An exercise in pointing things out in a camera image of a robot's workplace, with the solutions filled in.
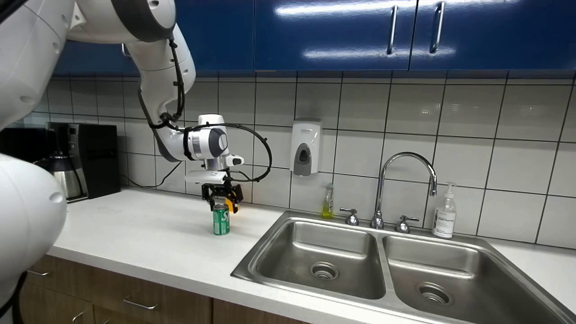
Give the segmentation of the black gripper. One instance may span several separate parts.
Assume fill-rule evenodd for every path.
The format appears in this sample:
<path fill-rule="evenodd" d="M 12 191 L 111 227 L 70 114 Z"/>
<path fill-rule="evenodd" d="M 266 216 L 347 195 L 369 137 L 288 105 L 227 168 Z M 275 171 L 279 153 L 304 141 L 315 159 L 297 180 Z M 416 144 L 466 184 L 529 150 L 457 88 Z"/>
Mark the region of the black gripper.
<path fill-rule="evenodd" d="M 209 209 L 214 209 L 214 196 L 223 196 L 227 198 L 228 211 L 237 213 L 239 207 L 237 204 L 243 200 L 243 189 L 239 184 L 203 184 L 201 186 L 201 198 L 207 200 Z"/>

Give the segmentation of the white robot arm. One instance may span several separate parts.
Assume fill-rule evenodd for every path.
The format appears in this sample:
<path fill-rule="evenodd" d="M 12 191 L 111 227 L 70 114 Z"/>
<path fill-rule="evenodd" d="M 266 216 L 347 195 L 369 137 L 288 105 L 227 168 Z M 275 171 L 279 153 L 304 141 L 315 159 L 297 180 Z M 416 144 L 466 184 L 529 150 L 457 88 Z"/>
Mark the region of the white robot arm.
<path fill-rule="evenodd" d="M 176 0 L 3 0 L 0 11 L 0 128 L 48 97 L 66 42 L 122 45 L 138 70 L 138 101 L 164 159 L 203 160 L 210 173 L 243 162 L 225 121 L 207 114 L 183 130 L 167 106 L 185 97 L 196 67 L 176 24 Z M 25 272 L 61 234 L 65 189 L 43 168 L 0 155 L 0 317 L 12 321 Z"/>

